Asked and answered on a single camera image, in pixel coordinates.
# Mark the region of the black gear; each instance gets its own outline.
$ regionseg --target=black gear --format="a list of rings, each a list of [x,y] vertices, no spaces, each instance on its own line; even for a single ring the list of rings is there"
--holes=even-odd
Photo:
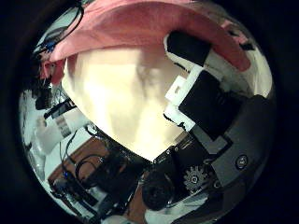
[[[201,186],[206,183],[207,174],[203,169],[199,169],[198,166],[195,166],[186,171],[184,178],[186,189],[190,192],[194,192],[199,190]]]

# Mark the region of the dark background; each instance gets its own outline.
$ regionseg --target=dark background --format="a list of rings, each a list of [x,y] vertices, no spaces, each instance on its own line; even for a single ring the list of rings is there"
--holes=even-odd
[[[18,92],[28,54],[69,0],[10,0],[0,6],[0,218],[2,223],[76,223],[45,193],[23,157]],[[242,21],[270,62],[278,131],[262,177],[220,223],[299,223],[299,43],[296,1],[216,1]]]

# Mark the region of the cable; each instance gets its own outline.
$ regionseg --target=cable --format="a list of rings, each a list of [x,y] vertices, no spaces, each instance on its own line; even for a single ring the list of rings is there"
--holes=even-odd
[[[84,8],[81,6],[81,5],[77,5],[76,6],[78,8],[78,11],[76,13],[76,16],[74,17],[74,19],[70,22],[70,24],[65,28],[68,29],[73,23],[74,21],[76,20],[76,18],[78,17],[78,14],[80,14],[80,18],[78,19],[78,22],[77,24],[73,27],[73,29],[71,29],[66,35],[64,35],[62,38],[60,38],[59,40],[53,42],[53,41],[50,41],[49,43],[45,43],[45,42],[42,42],[41,44],[37,45],[36,46],[36,49],[43,46],[43,45],[46,45],[43,49],[40,49],[38,50],[37,52],[34,53],[34,55],[38,55],[44,51],[51,51],[52,49],[55,48],[55,46],[57,44],[59,44],[60,42],[62,42],[64,39],[66,39],[69,35],[71,35],[79,26],[79,24],[81,23],[82,19],[83,19],[83,16],[84,16]]]
[[[75,178],[81,183],[81,180],[79,178],[79,172],[80,172],[80,169],[82,167],[83,164],[85,164],[87,161],[87,159],[91,158],[91,157],[97,157],[100,159],[100,162],[103,162],[104,158],[98,154],[90,154],[90,155],[87,155],[86,157],[82,158],[76,165],[76,169],[75,169]]]
[[[66,172],[66,168],[64,166],[64,160],[65,160],[65,157],[67,156],[69,160],[71,160],[72,163],[76,164],[75,162],[72,161],[72,159],[70,159],[70,156],[68,155],[68,149],[69,149],[69,146],[71,145],[72,141],[74,140],[76,134],[77,134],[77,131],[76,130],[73,134],[73,136],[68,140],[67,144],[66,144],[66,147],[65,147],[65,152],[64,152],[64,157],[62,158],[62,154],[61,154],[61,143],[60,143],[60,157],[61,157],[61,161],[62,161],[62,168],[63,168],[63,171]]]
[[[92,137],[99,137],[98,133],[92,133],[91,131],[88,130],[88,126],[84,127],[85,131]]]

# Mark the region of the red cloth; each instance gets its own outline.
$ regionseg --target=red cloth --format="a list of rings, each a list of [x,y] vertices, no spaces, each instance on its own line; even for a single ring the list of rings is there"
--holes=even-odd
[[[247,70],[250,61],[245,52],[216,22],[182,5],[189,2],[95,1],[86,7],[84,18],[75,32],[56,46],[50,61],[58,62],[90,49],[152,44],[163,47],[164,37],[180,30],[211,43],[212,48],[239,71]],[[62,72],[53,75],[55,83],[63,76],[57,74]]]

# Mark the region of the beige fabric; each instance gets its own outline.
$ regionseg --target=beige fabric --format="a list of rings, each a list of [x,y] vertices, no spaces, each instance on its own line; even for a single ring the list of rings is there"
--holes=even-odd
[[[96,49],[69,60],[63,87],[83,114],[109,136],[153,160],[182,132],[164,118],[166,92],[188,74],[164,55],[163,46]]]

